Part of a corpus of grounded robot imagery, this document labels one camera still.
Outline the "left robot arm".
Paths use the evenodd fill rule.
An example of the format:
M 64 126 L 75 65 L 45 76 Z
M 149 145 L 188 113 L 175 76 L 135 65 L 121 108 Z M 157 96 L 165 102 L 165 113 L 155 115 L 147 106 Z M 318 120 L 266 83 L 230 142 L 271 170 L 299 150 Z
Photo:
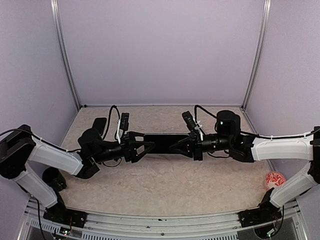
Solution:
M 124 158 L 136 163 L 149 153 L 155 143 L 137 141 L 139 132 L 129 132 L 120 141 L 104 141 L 98 130 L 87 129 L 78 139 L 80 150 L 70 151 L 58 147 L 32 133 L 29 125 L 9 129 L 1 134 L 0 174 L 13 180 L 35 197 L 57 221 L 70 218 L 70 211 L 58 199 L 57 191 L 45 183 L 30 167 L 29 162 L 40 163 L 62 170 L 80 179 L 89 179 L 100 168 L 99 163 Z

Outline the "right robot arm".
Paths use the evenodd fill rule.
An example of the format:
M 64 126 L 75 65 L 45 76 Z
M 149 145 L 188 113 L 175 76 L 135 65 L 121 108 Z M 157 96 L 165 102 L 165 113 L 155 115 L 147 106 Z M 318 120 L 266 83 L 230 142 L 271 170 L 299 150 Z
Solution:
M 190 133 L 172 144 L 169 151 L 195 161 L 204 153 L 227 151 L 230 158 L 242 163 L 263 160 L 298 159 L 308 163 L 280 186 L 268 190 L 256 210 L 256 218 L 266 222 L 291 199 L 320 183 L 320 128 L 300 135 L 261 136 L 241 131 L 241 118 L 230 110 L 221 110 L 215 116 L 215 134 L 203 134 L 196 116 L 182 114 Z

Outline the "black phone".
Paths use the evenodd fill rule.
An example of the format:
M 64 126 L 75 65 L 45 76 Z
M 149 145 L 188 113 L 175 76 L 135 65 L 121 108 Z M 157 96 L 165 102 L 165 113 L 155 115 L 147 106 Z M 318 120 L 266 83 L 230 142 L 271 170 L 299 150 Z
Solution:
M 104 134 L 105 128 L 107 124 L 107 118 L 106 117 L 97 117 L 94 119 L 94 122 L 92 124 L 92 128 L 96 129 L 100 136 Z
M 146 133 L 143 141 L 155 143 L 149 154 L 174 154 L 170 152 L 169 147 L 188 137 L 187 133 Z

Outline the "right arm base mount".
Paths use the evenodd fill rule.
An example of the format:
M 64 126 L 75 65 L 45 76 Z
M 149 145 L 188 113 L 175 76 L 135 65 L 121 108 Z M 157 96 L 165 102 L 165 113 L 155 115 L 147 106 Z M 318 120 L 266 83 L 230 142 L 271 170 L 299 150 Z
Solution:
M 269 189 L 262 198 L 258 207 L 246 209 L 238 213 L 242 228 L 259 225 L 282 218 L 280 207 L 271 203 L 271 193 L 274 188 Z

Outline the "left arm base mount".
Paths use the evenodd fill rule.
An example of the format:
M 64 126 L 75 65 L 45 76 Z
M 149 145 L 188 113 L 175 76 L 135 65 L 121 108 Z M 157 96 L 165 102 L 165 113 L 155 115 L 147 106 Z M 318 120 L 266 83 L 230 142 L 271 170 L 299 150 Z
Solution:
M 67 208 L 60 195 L 57 196 L 57 203 L 46 208 L 43 214 L 45 220 L 77 228 L 84 228 L 87 216 L 84 211 Z

